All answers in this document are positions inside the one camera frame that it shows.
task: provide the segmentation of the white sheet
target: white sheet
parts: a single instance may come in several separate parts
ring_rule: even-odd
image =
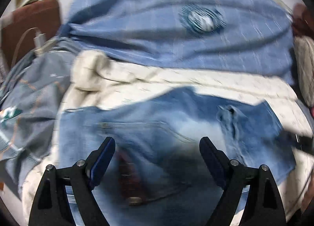
[[[312,136],[310,126],[295,102],[296,94],[278,77],[146,67],[110,60],[100,51],[83,51],[74,63],[71,79],[72,84],[63,99],[60,111],[86,106],[112,109],[150,99],[174,87],[189,85],[194,86],[200,94],[220,96],[248,104],[266,100],[285,129]],[[58,128],[57,120],[51,154],[28,174],[24,182],[22,204],[26,221],[46,165],[58,165]],[[296,169],[279,186],[287,218],[300,207],[303,187],[314,163],[314,159],[305,153],[295,150],[294,154]],[[242,212],[234,217],[231,225],[239,223],[241,214]]]

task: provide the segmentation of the denim fabric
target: denim fabric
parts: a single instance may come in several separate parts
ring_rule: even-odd
[[[218,12],[225,27],[198,33],[191,18],[182,17],[187,8],[201,9],[195,16]],[[272,0],[74,0],[68,19],[61,36],[116,59],[277,75],[293,84],[291,23]]]
[[[28,172],[49,152],[54,121],[70,85],[78,45],[61,39],[39,57],[30,51],[10,71],[0,89],[0,109],[20,114],[0,123],[0,161],[21,188]]]
[[[60,167],[72,166],[96,150],[107,136],[131,157],[151,199],[129,207],[119,192],[114,155],[95,199],[110,225],[204,225],[222,190],[199,152],[208,136],[228,158],[250,167],[267,164],[279,184],[295,167],[291,147],[277,136],[282,126],[267,102],[256,106],[174,89],[145,102],[100,110],[67,110],[60,120]],[[240,201],[243,209],[246,193]],[[82,225],[75,202],[76,223]]]

